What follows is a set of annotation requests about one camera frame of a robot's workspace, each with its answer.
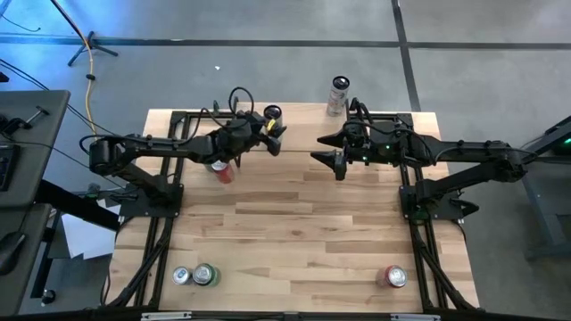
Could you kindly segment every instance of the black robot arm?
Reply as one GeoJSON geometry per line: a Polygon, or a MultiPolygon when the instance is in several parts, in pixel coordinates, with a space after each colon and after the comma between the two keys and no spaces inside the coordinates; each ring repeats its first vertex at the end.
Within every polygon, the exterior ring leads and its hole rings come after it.
{"type": "Polygon", "coordinates": [[[264,143],[277,156],[278,138],[286,127],[257,112],[238,112],[235,119],[205,136],[173,140],[152,136],[101,136],[89,145],[89,168],[101,176],[116,176],[145,191],[153,205],[171,202],[177,186],[165,176],[151,175],[132,161],[139,157],[187,158],[196,163],[229,162],[254,146],[264,143]]]}
{"type": "MultiPolygon", "coordinates": [[[[401,197],[406,199],[403,206],[411,207],[410,211],[419,205],[438,202],[447,193],[456,193],[479,183],[490,180],[518,181],[525,175],[525,164],[529,162],[529,158],[525,157],[529,155],[523,154],[524,151],[511,148],[501,141],[443,142],[433,136],[415,133],[411,126],[402,121],[365,123],[348,120],[339,132],[322,136],[318,142],[342,148],[341,151],[311,153],[314,159],[335,172],[337,180],[344,179],[347,163],[354,161],[366,165],[381,163],[413,168],[435,165],[437,161],[479,163],[439,180],[419,180],[411,189],[404,186],[401,189],[401,197]]],[[[464,214],[475,210],[477,206],[471,205],[464,214]]]]}

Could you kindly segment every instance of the red soda can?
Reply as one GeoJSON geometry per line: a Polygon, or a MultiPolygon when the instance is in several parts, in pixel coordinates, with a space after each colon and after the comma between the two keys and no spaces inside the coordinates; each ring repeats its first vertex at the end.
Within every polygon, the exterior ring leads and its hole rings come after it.
{"type": "Polygon", "coordinates": [[[390,286],[392,288],[402,288],[408,280],[407,272],[399,266],[391,265],[377,272],[376,283],[378,286],[390,286]]]}
{"type": "Polygon", "coordinates": [[[234,170],[229,164],[217,160],[211,165],[212,171],[216,174],[219,182],[222,184],[232,183],[234,180],[234,170]]]}

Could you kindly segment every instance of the can lid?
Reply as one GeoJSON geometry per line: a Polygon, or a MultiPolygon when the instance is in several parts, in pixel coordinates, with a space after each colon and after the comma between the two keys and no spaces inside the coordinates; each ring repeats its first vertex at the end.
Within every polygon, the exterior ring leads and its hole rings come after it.
{"type": "Polygon", "coordinates": [[[266,119],[279,119],[282,116],[282,109],[276,105],[270,105],[264,109],[266,119]]]}
{"type": "Polygon", "coordinates": [[[172,274],[172,281],[174,281],[175,284],[185,284],[189,278],[190,272],[186,267],[177,267],[172,274]]]}
{"type": "Polygon", "coordinates": [[[340,90],[347,89],[349,88],[349,79],[345,76],[337,76],[333,78],[333,86],[340,90]]]}
{"type": "Polygon", "coordinates": [[[391,285],[396,287],[403,287],[407,283],[407,273],[402,267],[389,267],[386,278],[391,285]]]}
{"type": "Polygon", "coordinates": [[[228,166],[228,164],[220,160],[216,160],[212,163],[212,169],[214,170],[223,170],[226,168],[226,166],[228,166]]]}
{"type": "Polygon", "coordinates": [[[193,273],[193,280],[198,284],[207,284],[212,279],[212,269],[206,264],[199,264],[193,273]]]}

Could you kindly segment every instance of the wooden tabletop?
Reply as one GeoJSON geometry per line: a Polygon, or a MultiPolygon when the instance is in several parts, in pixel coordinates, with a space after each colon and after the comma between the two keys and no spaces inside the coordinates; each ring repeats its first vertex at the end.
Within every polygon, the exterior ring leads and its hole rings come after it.
{"type": "MultiPolygon", "coordinates": [[[[256,103],[256,110],[267,105],[256,103]]],[[[160,308],[421,311],[410,231],[398,203],[400,172],[388,165],[355,163],[348,167],[346,179],[336,182],[334,173],[308,152],[333,150],[316,138],[339,130],[344,117],[328,117],[323,103],[278,105],[288,126],[279,156],[263,149],[245,153],[229,185],[219,183],[204,165],[185,162],[185,194],[170,242],[160,308]],[[202,262],[221,271],[216,287],[173,284],[174,268],[202,262]],[[408,284],[401,289],[377,287],[377,271],[393,264],[407,270],[408,284]]],[[[145,134],[166,136],[172,111],[150,110],[145,134]]],[[[440,137],[434,113],[412,115],[417,132],[440,137]]],[[[215,128],[203,119],[198,133],[215,128]]],[[[161,159],[143,158],[137,165],[155,174],[161,159]]],[[[444,177],[448,169],[441,163],[425,168],[424,174],[444,177]]],[[[108,300],[137,271],[148,225],[148,218],[135,218],[119,234],[108,300]]],[[[443,270],[477,305],[462,233],[447,221],[435,221],[434,233],[443,270]]],[[[434,279],[426,270],[436,302],[434,279]]]]}

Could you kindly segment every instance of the concrete floor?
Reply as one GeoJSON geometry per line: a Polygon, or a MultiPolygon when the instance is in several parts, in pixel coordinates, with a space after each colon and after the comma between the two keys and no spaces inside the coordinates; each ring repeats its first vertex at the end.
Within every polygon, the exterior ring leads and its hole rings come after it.
{"type": "MultiPolygon", "coordinates": [[[[83,30],[104,37],[397,40],[390,0],[76,0],[62,5],[83,30]]],[[[401,0],[401,9],[409,41],[571,42],[571,3],[564,0],[401,0]]],[[[41,27],[43,35],[73,35],[46,1],[12,1],[5,15],[28,28],[41,27]]],[[[0,20],[0,33],[21,32],[0,20]]],[[[0,44],[0,58],[52,89],[70,90],[70,103],[83,110],[87,56],[72,68],[65,64],[76,49],[0,44]]],[[[213,99],[224,102],[233,86],[249,88],[257,101],[324,102],[337,74],[349,77],[350,94],[371,110],[410,111],[398,48],[111,49],[120,56],[95,52],[92,110],[97,123],[120,134],[141,132],[150,108],[210,106],[213,99]],[[129,117],[118,118],[113,113],[118,109],[129,117]]],[[[437,113],[443,139],[501,139],[519,146],[571,111],[566,95],[571,51],[411,49],[410,56],[421,109],[437,113]]],[[[0,86],[23,89],[35,88],[16,77],[0,86]]],[[[77,141],[87,134],[89,129],[67,114],[56,147],[85,162],[77,141]]],[[[452,172],[463,168],[450,165],[452,172]]],[[[89,182],[112,187],[56,153],[46,178],[70,190],[85,189],[89,182]]],[[[480,185],[467,189],[464,198],[481,206],[466,223],[481,306],[569,319],[569,260],[530,263],[523,257],[542,238],[522,185],[480,185]]],[[[48,284],[61,293],[58,300],[43,309],[28,300],[22,313],[95,306],[107,262],[58,262],[48,284]]]]}

